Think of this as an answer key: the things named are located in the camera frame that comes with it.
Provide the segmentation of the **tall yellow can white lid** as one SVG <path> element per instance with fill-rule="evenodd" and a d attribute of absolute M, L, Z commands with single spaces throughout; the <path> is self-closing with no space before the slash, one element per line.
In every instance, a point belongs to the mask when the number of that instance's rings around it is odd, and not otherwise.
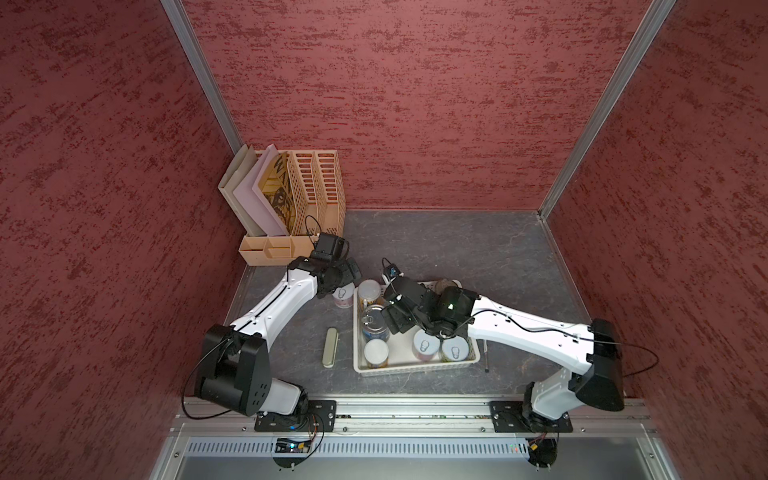
<path fill-rule="evenodd" d="M 357 287 L 358 301 L 362 309 L 381 304 L 381 284 L 373 279 L 363 280 Z"/>

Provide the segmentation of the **blue Progresso soup can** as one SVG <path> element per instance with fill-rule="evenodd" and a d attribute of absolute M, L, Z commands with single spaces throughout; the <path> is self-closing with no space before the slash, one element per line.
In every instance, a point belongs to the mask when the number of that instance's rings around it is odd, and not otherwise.
<path fill-rule="evenodd" d="M 366 342 L 382 340 L 387 342 L 390 338 L 390 330 L 383 316 L 382 305 L 372 304 L 363 310 L 360 325 L 363 338 Z"/>

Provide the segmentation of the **small pink can back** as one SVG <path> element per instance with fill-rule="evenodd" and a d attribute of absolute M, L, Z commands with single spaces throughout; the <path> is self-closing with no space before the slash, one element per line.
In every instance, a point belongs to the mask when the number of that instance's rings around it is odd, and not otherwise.
<path fill-rule="evenodd" d="M 415 358 L 421 362 L 431 361 L 438 354 L 441 340 L 425 331 L 418 329 L 413 336 L 412 352 Z"/>

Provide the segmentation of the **short yellow can white lid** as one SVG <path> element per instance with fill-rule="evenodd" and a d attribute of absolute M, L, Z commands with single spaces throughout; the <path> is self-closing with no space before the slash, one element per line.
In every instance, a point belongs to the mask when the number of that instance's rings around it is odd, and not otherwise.
<path fill-rule="evenodd" d="M 364 359 L 370 369 L 385 368 L 389 360 L 389 346 L 382 339 L 372 339 L 365 344 Z"/>

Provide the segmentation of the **small green can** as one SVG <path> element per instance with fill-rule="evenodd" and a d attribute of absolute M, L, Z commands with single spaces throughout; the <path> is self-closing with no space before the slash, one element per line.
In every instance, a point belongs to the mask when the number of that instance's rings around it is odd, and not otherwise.
<path fill-rule="evenodd" d="M 440 357 L 443 362 L 462 362 L 469 357 L 469 354 L 470 345 L 460 336 L 444 339 L 441 342 Z"/>

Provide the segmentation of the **dark chopped tomatoes can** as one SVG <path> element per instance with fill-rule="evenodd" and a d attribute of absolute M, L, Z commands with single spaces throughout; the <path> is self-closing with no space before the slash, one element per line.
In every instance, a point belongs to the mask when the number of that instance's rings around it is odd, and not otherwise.
<path fill-rule="evenodd" d="M 433 291 L 437 295 L 441 295 L 447 288 L 451 287 L 461 288 L 461 283 L 456 280 L 443 278 L 435 282 Z"/>

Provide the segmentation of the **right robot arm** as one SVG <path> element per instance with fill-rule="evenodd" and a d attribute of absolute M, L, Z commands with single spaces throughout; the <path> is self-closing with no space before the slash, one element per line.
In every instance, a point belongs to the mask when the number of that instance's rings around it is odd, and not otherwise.
<path fill-rule="evenodd" d="M 385 281 L 390 328 L 419 327 L 441 340 L 485 340 L 522 350 L 560 366 L 526 390 L 524 414 L 557 420 L 581 405 L 617 412 L 625 407 L 620 342 L 612 323 L 550 320 L 506 307 L 457 286 L 440 294 L 408 277 Z"/>

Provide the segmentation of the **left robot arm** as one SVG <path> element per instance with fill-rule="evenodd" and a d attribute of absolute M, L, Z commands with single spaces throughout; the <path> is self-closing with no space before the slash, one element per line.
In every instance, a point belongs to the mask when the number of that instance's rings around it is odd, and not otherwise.
<path fill-rule="evenodd" d="M 255 307 L 231 324 L 214 325 L 206 332 L 200 360 L 185 383 L 193 385 L 195 397 L 227 413 L 303 416 L 307 407 L 302 388 L 271 373 L 272 345 L 305 304 L 360 278 L 349 242 L 322 234 L 310 255 L 292 260 Z"/>

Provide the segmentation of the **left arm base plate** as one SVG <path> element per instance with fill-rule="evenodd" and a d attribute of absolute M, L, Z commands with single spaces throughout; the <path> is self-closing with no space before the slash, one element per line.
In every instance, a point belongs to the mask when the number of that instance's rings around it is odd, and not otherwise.
<path fill-rule="evenodd" d="M 289 415 L 259 413 L 254 431 L 260 433 L 328 433 L 334 430 L 337 402 L 308 400 Z"/>

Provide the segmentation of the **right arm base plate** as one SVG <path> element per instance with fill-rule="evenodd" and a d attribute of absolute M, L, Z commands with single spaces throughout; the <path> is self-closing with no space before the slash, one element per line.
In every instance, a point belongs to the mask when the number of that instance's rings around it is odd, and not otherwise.
<path fill-rule="evenodd" d="M 563 414 L 559 419 L 547 419 L 527 411 L 523 401 L 491 401 L 490 418 L 496 433 L 558 434 L 572 433 L 570 418 Z"/>

